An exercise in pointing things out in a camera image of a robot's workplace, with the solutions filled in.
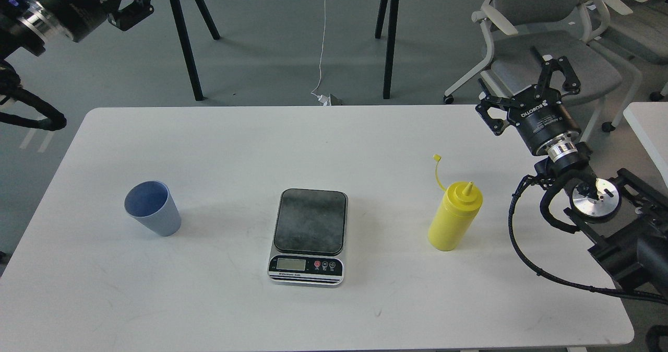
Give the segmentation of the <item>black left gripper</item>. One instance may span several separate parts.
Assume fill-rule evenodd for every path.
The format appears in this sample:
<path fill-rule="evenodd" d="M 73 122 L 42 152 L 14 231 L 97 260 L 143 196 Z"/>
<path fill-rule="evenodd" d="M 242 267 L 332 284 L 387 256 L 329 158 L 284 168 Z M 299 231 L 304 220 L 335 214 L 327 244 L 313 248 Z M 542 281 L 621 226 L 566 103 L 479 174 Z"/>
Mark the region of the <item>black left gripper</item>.
<path fill-rule="evenodd" d="M 152 0 L 33 1 L 55 17 L 73 42 L 81 42 L 106 19 L 117 29 L 127 31 L 153 14 Z"/>

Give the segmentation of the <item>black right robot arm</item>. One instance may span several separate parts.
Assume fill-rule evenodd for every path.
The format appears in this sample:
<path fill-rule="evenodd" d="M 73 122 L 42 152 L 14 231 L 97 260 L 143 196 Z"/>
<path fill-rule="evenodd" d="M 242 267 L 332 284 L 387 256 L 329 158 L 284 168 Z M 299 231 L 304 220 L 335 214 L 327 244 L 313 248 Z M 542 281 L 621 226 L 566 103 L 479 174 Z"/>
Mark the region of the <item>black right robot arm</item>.
<path fill-rule="evenodd" d="M 592 150 L 575 139 L 581 129 L 563 104 L 580 92 L 580 80 L 567 57 L 532 54 L 541 64 L 536 83 L 511 97 L 492 95 L 483 81 L 475 107 L 494 135 L 513 126 L 530 153 L 541 157 L 536 174 L 526 175 L 511 196 L 508 228 L 516 254 L 538 276 L 620 299 L 666 304 L 666 196 L 638 176 L 620 169 L 599 178 L 590 166 Z M 513 228 L 516 202 L 524 191 L 544 190 L 539 211 L 550 226 L 584 233 L 589 254 L 618 289 L 581 285 L 558 278 L 531 262 L 520 250 Z"/>

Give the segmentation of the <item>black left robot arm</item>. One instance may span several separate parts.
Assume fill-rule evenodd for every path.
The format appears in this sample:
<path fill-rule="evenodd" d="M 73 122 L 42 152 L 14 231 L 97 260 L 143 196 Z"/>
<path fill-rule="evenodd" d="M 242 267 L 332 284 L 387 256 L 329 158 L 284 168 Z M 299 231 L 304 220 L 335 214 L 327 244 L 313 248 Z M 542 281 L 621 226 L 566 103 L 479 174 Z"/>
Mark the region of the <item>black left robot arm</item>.
<path fill-rule="evenodd" d="M 153 13 L 152 0 L 1 0 L 2 123 L 58 131 L 67 120 L 29 92 L 9 58 L 20 50 L 38 56 L 48 40 L 63 35 L 81 42 L 109 21 L 122 31 Z"/>

